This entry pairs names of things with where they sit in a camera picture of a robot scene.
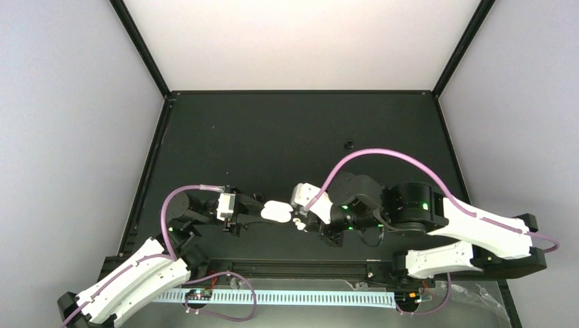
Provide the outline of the white earbud charging case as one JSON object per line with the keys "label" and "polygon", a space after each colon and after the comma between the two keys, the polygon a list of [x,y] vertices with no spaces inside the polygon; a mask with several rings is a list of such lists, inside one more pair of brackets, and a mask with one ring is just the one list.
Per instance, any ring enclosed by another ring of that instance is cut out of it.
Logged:
{"label": "white earbud charging case", "polygon": [[264,204],[260,215],[263,219],[266,220],[278,223],[287,223],[292,220],[292,213],[293,208],[290,204],[270,200]]}

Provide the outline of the white earbud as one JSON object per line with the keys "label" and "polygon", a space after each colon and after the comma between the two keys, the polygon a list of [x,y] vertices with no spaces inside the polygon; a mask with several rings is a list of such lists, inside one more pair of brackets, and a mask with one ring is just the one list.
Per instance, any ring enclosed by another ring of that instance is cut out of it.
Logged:
{"label": "white earbud", "polygon": [[298,218],[293,218],[292,221],[294,222],[294,225],[296,226],[298,231],[307,232],[307,224],[306,223],[304,223],[303,221],[301,221]]}

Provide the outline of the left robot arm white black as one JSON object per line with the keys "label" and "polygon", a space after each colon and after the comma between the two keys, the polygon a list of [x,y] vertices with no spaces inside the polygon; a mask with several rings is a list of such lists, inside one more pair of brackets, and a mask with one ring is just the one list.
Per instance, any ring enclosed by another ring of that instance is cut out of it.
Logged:
{"label": "left robot arm white black", "polygon": [[221,224],[237,235],[248,223],[278,219],[276,202],[237,188],[192,184],[170,192],[160,210],[161,233],[149,237],[125,261],[93,286],[66,292],[57,301],[62,327],[121,327],[133,314],[167,291],[232,277],[210,272],[209,258],[194,244],[196,223]]}

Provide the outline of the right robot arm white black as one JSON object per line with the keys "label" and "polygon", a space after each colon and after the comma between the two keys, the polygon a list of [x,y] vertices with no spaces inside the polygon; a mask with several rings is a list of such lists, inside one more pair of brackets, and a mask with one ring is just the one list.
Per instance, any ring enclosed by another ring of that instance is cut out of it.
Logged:
{"label": "right robot arm white black", "polygon": [[448,245],[397,252],[389,277],[398,286],[443,273],[517,279],[547,267],[545,251],[533,245],[538,231],[533,215],[496,215],[426,184],[385,187],[366,175],[339,174],[325,191],[307,187],[303,209],[317,219],[320,236],[334,246],[341,245],[346,230],[373,227],[399,236],[451,239]]}

